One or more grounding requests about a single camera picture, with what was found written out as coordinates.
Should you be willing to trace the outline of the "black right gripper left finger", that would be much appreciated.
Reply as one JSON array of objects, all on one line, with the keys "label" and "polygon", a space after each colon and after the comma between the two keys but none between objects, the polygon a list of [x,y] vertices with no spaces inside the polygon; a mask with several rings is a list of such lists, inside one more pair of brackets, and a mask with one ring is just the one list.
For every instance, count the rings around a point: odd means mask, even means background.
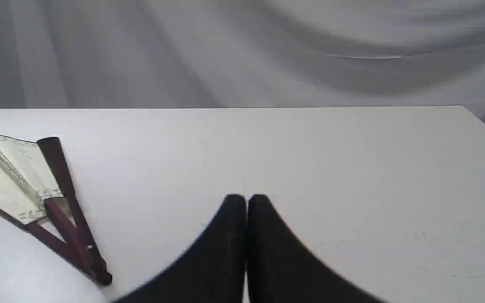
[{"label": "black right gripper left finger", "polygon": [[248,207],[225,196],[195,242],[152,280],[120,303],[240,303],[244,298]]}]

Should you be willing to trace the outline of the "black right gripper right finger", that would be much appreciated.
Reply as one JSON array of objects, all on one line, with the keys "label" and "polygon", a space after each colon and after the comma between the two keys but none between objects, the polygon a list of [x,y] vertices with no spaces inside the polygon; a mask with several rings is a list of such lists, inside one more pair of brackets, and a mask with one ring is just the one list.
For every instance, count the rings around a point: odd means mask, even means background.
[{"label": "black right gripper right finger", "polygon": [[251,303],[379,303],[338,275],[295,236],[264,194],[248,202]]}]

